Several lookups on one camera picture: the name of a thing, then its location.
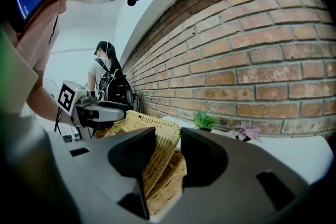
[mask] small green plant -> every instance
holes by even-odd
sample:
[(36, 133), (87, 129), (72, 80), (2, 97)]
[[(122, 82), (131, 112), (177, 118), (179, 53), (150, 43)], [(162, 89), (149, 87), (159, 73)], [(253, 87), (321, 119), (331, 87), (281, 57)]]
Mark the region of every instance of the small green plant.
[(215, 119), (210, 117), (206, 112), (197, 112), (195, 116), (195, 125), (198, 129), (211, 131), (215, 123)]

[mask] potted plant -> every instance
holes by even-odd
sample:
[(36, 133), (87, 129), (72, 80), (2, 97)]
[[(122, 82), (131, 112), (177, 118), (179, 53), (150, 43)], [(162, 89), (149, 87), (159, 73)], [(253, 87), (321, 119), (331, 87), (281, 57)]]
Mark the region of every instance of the potted plant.
[(195, 116), (195, 125), (198, 129), (211, 132), (215, 119), (210, 117), (206, 112), (197, 112)]
[(248, 125), (247, 122), (242, 122), (241, 124), (233, 126), (233, 130), (230, 130), (228, 133), (230, 137), (236, 138), (238, 140), (247, 142), (250, 141), (251, 139), (254, 139), (261, 142), (258, 136), (258, 134), (260, 133), (260, 129)]

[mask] brick wall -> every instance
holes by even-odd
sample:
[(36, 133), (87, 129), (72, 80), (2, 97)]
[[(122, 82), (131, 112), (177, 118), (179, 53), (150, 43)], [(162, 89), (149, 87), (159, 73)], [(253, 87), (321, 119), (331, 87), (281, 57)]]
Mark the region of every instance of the brick wall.
[(336, 31), (323, 0), (178, 0), (124, 66), (142, 112), (207, 111), (264, 135), (336, 129)]

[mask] black backpack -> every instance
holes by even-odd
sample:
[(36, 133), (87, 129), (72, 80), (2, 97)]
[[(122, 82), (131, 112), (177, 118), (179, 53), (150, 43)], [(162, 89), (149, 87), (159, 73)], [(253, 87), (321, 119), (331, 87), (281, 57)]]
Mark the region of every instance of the black backpack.
[(135, 96), (122, 70), (110, 71), (102, 59), (96, 58), (95, 61), (106, 71), (98, 87), (99, 100), (126, 104), (133, 110)]

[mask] person's arm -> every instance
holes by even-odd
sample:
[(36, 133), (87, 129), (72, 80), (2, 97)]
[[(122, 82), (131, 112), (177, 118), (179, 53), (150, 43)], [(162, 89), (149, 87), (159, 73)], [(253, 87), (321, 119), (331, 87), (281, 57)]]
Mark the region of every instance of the person's arm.
[[(46, 120), (55, 121), (58, 111), (58, 104), (43, 88), (44, 71), (34, 71), (38, 74), (38, 80), (36, 81), (28, 96), (27, 104), (30, 109), (40, 117)], [(72, 125), (70, 117), (65, 113), (62, 113), (60, 122)]]
[(96, 76), (88, 72), (88, 90), (94, 90), (96, 86)]

